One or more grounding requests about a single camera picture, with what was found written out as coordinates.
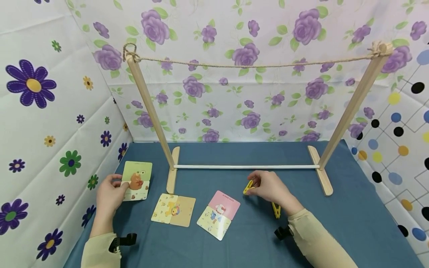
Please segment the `yellow flower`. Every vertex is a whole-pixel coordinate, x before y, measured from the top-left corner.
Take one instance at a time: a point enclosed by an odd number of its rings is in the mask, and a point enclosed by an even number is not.
[[[45,145],[46,147],[52,147],[55,144],[55,138],[54,136],[46,136],[45,138]]]
[[[86,86],[86,89],[88,89],[88,90],[92,90],[94,88],[93,83],[91,81],[91,78],[89,78],[87,76],[85,76],[83,78],[83,84]]]

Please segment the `white horizontal rod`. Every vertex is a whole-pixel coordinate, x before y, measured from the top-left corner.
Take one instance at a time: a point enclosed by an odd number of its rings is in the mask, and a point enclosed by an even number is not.
[[[319,165],[283,165],[283,166],[211,166],[211,165],[174,165],[175,169],[318,169]]]

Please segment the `blue cloth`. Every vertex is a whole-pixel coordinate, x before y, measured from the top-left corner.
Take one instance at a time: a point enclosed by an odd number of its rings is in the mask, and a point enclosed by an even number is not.
[[[180,143],[180,164],[295,165],[311,164],[307,145],[323,152],[327,142]],[[249,170],[179,170],[175,194],[196,198],[189,228],[151,222],[162,193],[166,193],[168,164],[156,143],[130,144],[125,161],[152,162],[148,198],[124,202],[114,218],[120,236],[137,233],[137,245],[122,247],[122,268],[140,267],[311,267],[291,237],[279,241],[274,231],[287,224],[281,212],[275,219],[271,204],[243,196]],[[334,193],[323,195],[314,170],[278,170],[292,194],[320,220],[350,254],[358,267],[422,267],[374,186],[341,141],[326,166]],[[217,190],[241,203],[223,241],[197,226],[196,221]],[[79,267],[92,221],[73,249],[66,268]]]

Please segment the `pink card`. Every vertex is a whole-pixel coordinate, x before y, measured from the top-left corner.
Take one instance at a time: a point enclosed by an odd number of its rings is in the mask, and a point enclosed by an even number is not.
[[[237,210],[239,209],[240,202],[227,196],[221,191],[217,191],[208,206],[215,210],[217,214],[223,215],[229,220],[233,220]]]

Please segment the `sleeve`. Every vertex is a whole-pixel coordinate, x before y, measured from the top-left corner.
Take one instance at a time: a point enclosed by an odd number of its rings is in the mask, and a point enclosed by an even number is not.
[[[90,238],[83,249],[81,268],[120,268],[121,253],[109,251],[109,246],[115,238],[114,233]]]
[[[288,220],[296,244],[315,268],[357,268],[353,259],[311,212],[303,209]]]

